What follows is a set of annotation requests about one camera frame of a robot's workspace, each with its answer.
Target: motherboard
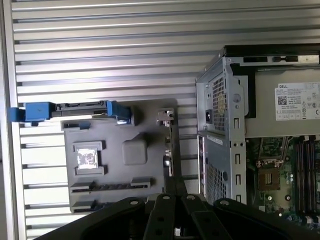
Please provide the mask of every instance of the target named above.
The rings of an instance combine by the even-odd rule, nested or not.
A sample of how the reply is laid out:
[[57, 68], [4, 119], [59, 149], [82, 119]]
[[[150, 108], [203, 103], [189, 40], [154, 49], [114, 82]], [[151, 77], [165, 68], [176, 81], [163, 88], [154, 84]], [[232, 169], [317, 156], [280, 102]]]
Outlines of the motherboard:
[[247, 203], [320, 231], [320, 137], [246, 139]]

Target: power supply unit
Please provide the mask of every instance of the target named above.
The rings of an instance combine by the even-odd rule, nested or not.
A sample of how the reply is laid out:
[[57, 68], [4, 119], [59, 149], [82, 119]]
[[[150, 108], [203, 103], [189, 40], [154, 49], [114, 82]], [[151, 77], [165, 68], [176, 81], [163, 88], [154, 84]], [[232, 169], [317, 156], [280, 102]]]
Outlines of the power supply unit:
[[196, 79], [199, 191], [320, 230], [320, 44], [225, 46]]

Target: black mount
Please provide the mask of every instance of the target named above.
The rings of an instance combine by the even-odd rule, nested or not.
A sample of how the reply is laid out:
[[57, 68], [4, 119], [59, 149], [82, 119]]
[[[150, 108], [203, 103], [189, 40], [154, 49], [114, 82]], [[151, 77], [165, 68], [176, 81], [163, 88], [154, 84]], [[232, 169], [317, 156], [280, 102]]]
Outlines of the black mount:
[[[175, 236], [180, 228], [180, 236]], [[181, 177], [165, 179], [165, 193], [129, 197], [37, 240], [319, 240], [320, 236], [272, 214], [223, 198], [210, 205], [188, 194]]]

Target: power supply label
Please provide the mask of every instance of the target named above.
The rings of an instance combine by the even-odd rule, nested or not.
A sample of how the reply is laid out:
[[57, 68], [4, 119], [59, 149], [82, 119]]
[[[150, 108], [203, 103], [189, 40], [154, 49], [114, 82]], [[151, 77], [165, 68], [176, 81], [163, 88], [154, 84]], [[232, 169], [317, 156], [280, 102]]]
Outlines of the power supply label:
[[277, 121], [320, 119], [320, 82], [280, 83], [274, 95]]

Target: ventilation grille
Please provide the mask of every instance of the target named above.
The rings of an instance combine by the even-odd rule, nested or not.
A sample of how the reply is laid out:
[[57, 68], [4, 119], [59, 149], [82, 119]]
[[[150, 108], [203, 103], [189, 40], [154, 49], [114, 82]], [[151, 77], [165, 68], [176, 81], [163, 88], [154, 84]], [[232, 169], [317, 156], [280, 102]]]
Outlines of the ventilation grille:
[[223, 77], [212, 83], [213, 113], [212, 121], [215, 130], [225, 132], [225, 116], [227, 110], [227, 94], [225, 93], [226, 83]]
[[207, 202], [211, 205], [218, 199], [227, 196], [227, 188], [224, 184], [223, 173], [211, 163], [206, 166], [206, 192]]
[[205, 172], [204, 172], [204, 139], [198, 136], [198, 159], [199, 159], [199, 191], [205, 196]]

